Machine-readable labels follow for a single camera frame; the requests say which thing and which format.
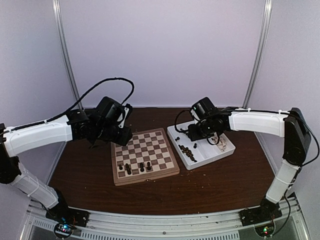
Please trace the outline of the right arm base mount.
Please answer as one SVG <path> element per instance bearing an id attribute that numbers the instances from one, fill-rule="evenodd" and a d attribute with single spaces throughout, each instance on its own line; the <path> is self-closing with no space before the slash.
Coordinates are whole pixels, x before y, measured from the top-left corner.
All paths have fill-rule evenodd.
<path id="1" fill-rule="evenodd" d="M 279 203 L 273 203 L 265 197 L 261 200 L 260 205 L 253 208 L 245 208 L 239 212 L 242 226 L 255 225 L 282 216 Z"/>

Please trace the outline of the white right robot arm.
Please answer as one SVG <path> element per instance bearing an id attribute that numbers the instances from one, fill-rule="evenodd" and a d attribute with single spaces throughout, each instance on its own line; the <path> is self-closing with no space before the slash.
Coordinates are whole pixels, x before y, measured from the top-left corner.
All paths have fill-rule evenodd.
<path id="1" fill-rule="evenodd" d="M 272 165 L 275 177 L 257 210 L 259 220 L 266 221 L 276 212 L 276 204 L 294 184 L 305 164 L 312 131 L 298 107 L 290 110 L 262 110 L 242 107 L 219 109 L 208 97 L 189 109 L 194 123 L 187 128 L 191 141 L 209 139 L 223 133 L 253 132 Z"/>

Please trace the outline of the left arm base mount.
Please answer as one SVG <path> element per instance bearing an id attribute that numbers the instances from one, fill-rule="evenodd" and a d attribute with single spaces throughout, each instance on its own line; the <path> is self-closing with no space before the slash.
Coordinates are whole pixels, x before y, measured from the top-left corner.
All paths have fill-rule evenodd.
<path id="1" fill-rule="evenodd" d="M 86 210 L 70 208 L 58 189 L 54 189 L 58 196 L 58 204 L 53 208 L 46 209 L 46 218 L 55 220 L 61 224 L 70 226 L 86 227 L 90 213 Z"/>

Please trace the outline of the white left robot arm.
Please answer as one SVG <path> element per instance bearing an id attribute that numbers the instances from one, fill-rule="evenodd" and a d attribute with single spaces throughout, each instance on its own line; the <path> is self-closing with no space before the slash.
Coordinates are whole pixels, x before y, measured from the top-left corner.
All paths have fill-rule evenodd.
<path id="1" fill-rule="evenodd" d="M 132 132 L 125 121 L 131 112 L 130 104 L 103 97 L 94 108 L 71 108 L 48 120 L 11 127 L 1 123 L 0 182 L 39 201 L 61 222 L 69 221 L 72 211 L 63 194 L 45 183 L 50 172 L 45 167 L 54 168 L 53 151 L 78 140 L 126 146 Z"/>

